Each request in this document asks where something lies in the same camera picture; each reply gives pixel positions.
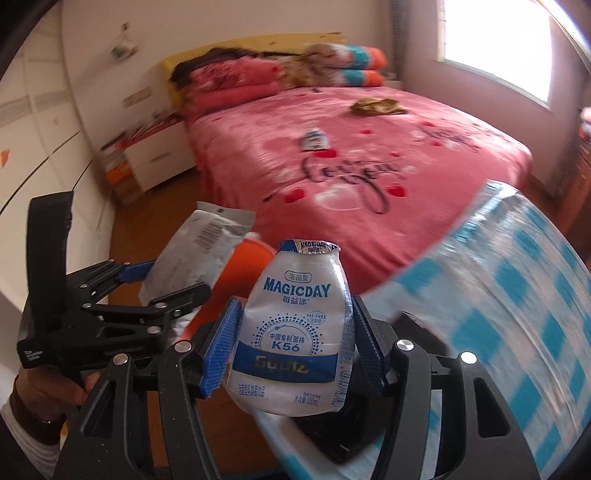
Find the person's left hand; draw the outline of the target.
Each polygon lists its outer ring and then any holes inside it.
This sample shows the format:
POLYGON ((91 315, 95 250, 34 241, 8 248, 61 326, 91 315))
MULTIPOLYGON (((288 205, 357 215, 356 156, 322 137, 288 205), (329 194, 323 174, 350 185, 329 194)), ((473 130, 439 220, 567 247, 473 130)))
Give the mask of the person's left hand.
POLYGON ((58 420, 69 407, 83 405, 100 376, 100 371, 88 374, 80 387, 50 366, 20 368, 15 391, 35 417, 51 422, 58 420))

